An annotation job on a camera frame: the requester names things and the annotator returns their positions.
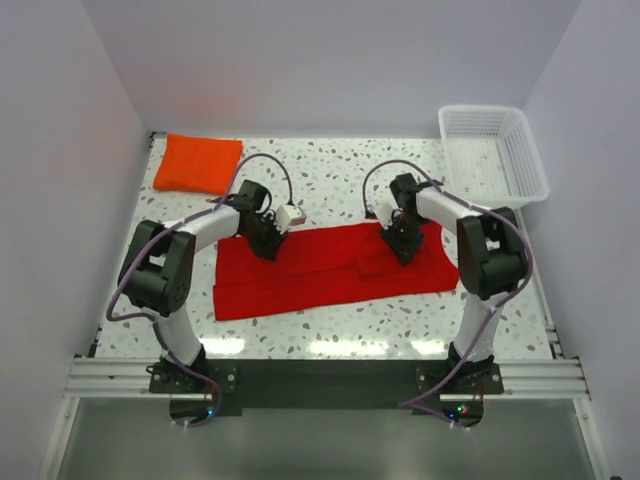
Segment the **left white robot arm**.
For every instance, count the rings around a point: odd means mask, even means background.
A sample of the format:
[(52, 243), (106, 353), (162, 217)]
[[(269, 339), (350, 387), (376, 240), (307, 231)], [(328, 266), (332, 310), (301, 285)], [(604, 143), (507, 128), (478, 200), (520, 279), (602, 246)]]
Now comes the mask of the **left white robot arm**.
[(235, 194), (214, 206), (176, 222), (140, 222), (121, 267), (106, 318), (121, 322), (148, 320), (164, 359), (173, 367), (171, 378), (185, 392), (200, 390), (207, 380), (204, 346), (195, 335), (186, 307), (194, 260), (220, 240), (243, 237), (251, 252), (274, 260), (290, 228), (305, 220), (292, 203), (273, 210), (264, 203), (271, 192), (246, 180)]

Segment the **red t shirt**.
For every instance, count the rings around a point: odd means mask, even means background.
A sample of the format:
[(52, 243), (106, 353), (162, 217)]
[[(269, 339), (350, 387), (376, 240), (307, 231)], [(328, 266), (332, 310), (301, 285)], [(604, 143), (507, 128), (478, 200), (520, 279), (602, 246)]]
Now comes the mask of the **red t shirt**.
[(443, 248), (442, 228), (422, 226), (424, 242), (410, 263), (399, 263), (374, 223), (291, 233), (276, 259), (258, 258), (247, 240), (218, 244), (213, 311), (234, 321), (309, 308), (456, 288), (457, 268)]

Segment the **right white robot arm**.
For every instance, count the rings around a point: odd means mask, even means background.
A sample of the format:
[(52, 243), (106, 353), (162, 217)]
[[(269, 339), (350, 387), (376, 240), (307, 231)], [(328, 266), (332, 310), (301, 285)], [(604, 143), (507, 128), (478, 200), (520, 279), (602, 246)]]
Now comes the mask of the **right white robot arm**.
[(531, 280), (531, 247), (508, 207), (489, 209), (447, 191), (439, 181), (418, 182), (411, 174), (390, 183), (393, 203), (376, 206), (380, 235), (403, 266), (425, 241), (421, 227), (435, 223), (457, 241), (460, 282), (466, 291), (458, 333), (448, 348), (444, 376), (430, 388), (433, 395), (450, 387), (469, 392), (488, 374), (504, 306)]

